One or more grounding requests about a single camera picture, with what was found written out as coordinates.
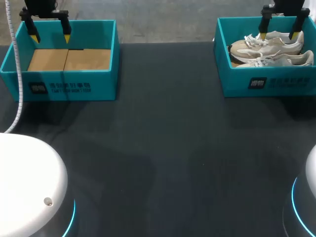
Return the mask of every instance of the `sneaker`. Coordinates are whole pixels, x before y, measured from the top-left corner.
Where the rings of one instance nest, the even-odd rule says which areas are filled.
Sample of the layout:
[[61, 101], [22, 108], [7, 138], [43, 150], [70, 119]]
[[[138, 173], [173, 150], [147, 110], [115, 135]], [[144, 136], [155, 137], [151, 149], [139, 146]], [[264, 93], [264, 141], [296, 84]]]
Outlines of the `sneaker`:
[[283, 66], [312, 66], [314, 64], [314, 54], [308, 50], [300, 55], [271, 55], [256, 59], [250, 59], [248, 63], [237, 66], [237, 68], [254, 67], [283, 67]]
[[273, 31], [267, 33], [265, 40], [260, 34], [256, 38], [252, 35], [245, 36], [244, 40], [239, 40], [228, 47], [228, 51], [235, 59], [247, 63], [249, 59], [273, 54], [297, 55], [304, 44], [304, 33], [301, 31], [293, 39], [289, 39], [289, 33]]

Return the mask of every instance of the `glowing blue ring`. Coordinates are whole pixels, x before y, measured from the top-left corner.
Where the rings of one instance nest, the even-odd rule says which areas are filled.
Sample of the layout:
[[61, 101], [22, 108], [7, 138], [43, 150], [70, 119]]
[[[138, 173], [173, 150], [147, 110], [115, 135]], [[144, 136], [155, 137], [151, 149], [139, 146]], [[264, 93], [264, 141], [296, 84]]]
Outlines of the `glowing blue ring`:
[[75, 202], [75, 200], [74, 200], [74, 212], [73, 212], [73, 216], [72, 216], [72, 218], [71, 218], [71, 221], [70, 221], [70, 223], [69, 223], [68, 228], [66, 229], [66, 232], [65, 232], [65, 233], [63, 234], [63, 236], [61, 236], [61, 237], [65, 237], [65, 236], [68, 234], [68, 231], [70, 230], [70, 227], [71, 227], [71, 225], [73, 224], [73, 221], [74, 221], [75, 211], [76, 211], [76, 202]]
[[294, 212], [295, 212], [295, 214], [296, 214], [296, 216], [297, 216], [297, 219], [301, 222], [302, 226], [304, 227], [304, 229], [305, 229], [311, 236], [316, 237], [316, 236], [313, 235], [313, 233], [312, 233], [309, 229], [307, 229], [307, 227], [304, 225], [303, 221], [301, 220], [300, 216], [297, 214], [297, 211], [296, 211], [296, 208], [295, 208], [295, 204], [294, 204], [294, 197], [293, 197], [294, 185], [295, 185], [296, 180], [297, 180], [297, 178], [295, 179], [294, 184], [293, 184], [293, 187], [292, 187], [292, 204], [293, 204]]

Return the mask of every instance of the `dark gray table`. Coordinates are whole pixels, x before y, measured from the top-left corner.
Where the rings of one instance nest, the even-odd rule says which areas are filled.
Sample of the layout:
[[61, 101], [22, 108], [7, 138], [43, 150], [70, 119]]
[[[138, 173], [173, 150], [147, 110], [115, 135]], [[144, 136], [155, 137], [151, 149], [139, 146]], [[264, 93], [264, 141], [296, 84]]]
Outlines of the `dark gray table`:
[[[0, 81], [1, 131], [16, 107]], [[116, 101], [25, 103], [15, 133], [64, 160], [80, 237], [282, 237], [316, 102], [225, 99], [212, 43], [123, 44]]]

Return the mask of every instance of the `open box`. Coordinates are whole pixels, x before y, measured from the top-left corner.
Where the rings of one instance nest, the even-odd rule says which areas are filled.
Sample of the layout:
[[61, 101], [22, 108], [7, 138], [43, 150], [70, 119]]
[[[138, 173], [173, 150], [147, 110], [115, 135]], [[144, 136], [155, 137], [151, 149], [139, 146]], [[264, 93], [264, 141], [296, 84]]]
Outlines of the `open box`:
[[[115, 100], [119, 70], [119, 39], [115, 20], [70, 21], [72, 33], [68, 44], [60, 21], [34, 23], [40, 35], [40, 43], [36, 43], [28, 35], [24, 22], [16, 33], [25, 101]], [[106, 67], [108, 69], [99, 70], [97, 67], [94, 70], [74, 68], [71, 71], [28, 71], [37, 49], [110, 50], [108, 67]], [[57, 57], [65, 57], [64, 53], [59, 55]], [[18, 82], [12, 44], [0, 73], [14, 100], [18, 101]]]
[[[224, 96], [316, 95], [316, 66], [234, 68], [227, 46], [244, 36], [258, 35], [261, 17], [218, 18], [214, 54]], [[268, 32], [290, 32], [295, 17], [273, 17]], [[303, 25], [302, 53], [311, 50], [316, 64], [316, 27], [311, 18]]]

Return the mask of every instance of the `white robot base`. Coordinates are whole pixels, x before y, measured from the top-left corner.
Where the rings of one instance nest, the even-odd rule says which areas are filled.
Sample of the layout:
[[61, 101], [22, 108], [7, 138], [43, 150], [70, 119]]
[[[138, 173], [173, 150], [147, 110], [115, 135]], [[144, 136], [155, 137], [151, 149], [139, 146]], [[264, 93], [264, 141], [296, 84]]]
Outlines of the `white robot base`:
[[316, 146], [308, 155], [283, 206], [288, 237], [316, 237]]
[[0, 133], [0, 192], [0, 237], [77, 235], [66, 167], [45, 142]]

